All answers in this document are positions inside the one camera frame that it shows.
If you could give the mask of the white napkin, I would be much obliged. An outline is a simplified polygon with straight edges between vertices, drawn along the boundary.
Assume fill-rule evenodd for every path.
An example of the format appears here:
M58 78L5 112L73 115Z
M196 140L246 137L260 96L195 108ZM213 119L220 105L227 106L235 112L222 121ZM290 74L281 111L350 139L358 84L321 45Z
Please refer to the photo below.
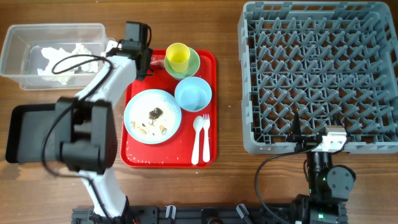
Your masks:
M82 44L76 44L75 49L72 52L67 52L63 48L55 49L53 47L45 47L41 50L41 53L44 58L49 60L48 65L43 70L41 68L37 69L38 76L42 76L42 79L45 81L53 81L59 82L62 85L66 85L71 79L72 75L78 73L96 73L99 70L98 62L90 62L80 67L73 68L65 73L55 75L52 73L53 66L59 62L61 59L72 55L80 55L80 54L92 54L90 50L88 50Z

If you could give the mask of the yellow plastic cup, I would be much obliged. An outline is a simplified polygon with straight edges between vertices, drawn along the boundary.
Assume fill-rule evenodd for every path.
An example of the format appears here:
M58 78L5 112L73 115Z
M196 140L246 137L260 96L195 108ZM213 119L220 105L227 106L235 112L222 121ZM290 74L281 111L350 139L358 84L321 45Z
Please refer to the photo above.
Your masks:
M166 50L166 58L173 71L182 73L188 68L190 49L183 43L171 44Z

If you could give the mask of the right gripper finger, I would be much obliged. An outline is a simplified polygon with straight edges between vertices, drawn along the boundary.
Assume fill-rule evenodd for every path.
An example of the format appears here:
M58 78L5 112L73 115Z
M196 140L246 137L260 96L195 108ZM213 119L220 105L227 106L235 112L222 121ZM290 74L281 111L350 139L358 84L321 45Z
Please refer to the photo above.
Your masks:
M339 116L337 113L332 115L332 123L335 126L342 126L344 127L344 124L342 123L342 121L339 119Z
M299 114L297 112L294 113L294 119L291 124L291 133L287 136L286 141L287 142L302 141L302 132L300 129Z

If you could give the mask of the light blue plate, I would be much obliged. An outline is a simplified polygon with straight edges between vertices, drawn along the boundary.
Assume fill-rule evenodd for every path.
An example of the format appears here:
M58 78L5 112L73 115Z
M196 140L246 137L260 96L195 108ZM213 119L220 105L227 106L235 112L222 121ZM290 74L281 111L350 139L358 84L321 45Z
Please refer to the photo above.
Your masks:
M131 121L138 120L143 114L159 107L163 112L167 132L165 135L146 136L141 135L131 128ZM124 110L124 127L130 136L144 144L160 144L170 139L180 127L182 111L175 98L166 91L158 89L144 90L128 102Z

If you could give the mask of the red snack wrapper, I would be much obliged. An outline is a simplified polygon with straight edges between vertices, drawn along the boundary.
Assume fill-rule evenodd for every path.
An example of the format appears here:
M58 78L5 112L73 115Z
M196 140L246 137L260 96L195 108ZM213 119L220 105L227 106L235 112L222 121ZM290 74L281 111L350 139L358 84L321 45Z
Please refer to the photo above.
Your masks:
M164 58L163 57L152 57L150 61L150 67L155 69L164 69Z

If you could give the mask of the food scraps and rice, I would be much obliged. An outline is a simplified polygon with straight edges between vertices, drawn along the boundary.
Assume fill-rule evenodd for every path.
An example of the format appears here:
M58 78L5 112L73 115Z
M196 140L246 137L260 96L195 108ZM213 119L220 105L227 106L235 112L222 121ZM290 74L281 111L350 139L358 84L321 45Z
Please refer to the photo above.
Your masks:
M163 114L164 112L159 107L156 107L143 114L140 119L131 121L131 128L141 135L163 136L167 132L165 120L162 119Z

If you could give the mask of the white plastic spoon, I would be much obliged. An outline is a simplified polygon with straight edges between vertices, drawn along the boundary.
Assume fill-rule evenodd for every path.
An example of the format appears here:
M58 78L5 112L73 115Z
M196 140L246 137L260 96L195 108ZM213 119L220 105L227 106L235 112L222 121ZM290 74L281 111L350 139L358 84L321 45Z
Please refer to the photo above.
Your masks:
M203 129L203 117L197 116L193 121L193 128L195 130L195 139L193 143L193 151L191 163L197 165L199 163L199 151L200 151L200 132Z

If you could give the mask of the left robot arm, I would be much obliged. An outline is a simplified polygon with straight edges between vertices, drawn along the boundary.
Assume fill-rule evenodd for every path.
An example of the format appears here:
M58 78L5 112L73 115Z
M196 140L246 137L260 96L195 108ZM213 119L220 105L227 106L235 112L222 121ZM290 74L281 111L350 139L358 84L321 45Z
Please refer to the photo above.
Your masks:
M56 160L68 167L70 178L82 180L94 204L91 210L74 210L73 223L137 222L112 168L118 146L113 108L132 82L153 74L151 38L150 26L127 22L125 37L104 57L84 55L86 63L104 64L91 83L55 104L41 149L54 134Z

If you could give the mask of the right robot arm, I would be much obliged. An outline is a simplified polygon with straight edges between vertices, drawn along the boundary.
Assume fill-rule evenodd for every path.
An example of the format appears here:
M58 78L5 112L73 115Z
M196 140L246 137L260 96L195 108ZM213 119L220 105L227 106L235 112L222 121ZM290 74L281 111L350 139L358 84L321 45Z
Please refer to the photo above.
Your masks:
M294 114L292 132L287 140L296 143L294 152L307 157L304 173L309 194L299 194L292 201L290 223L348 223L345 203L354 187L356 174L349 167L332 163L332 155L342 151L349 139L337 117L332 120L332 125L325 126L315 136L304 136L299 114Z

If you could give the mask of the white plastic fork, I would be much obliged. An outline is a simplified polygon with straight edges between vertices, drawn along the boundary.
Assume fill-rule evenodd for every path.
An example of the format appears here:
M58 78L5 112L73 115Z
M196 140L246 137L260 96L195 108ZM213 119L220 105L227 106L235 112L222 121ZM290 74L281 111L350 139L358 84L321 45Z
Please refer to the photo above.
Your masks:
M210 128L210 115L203 115L203 130L204 130L204 140L203 140L203 161L210 161L210 143L208 130Z

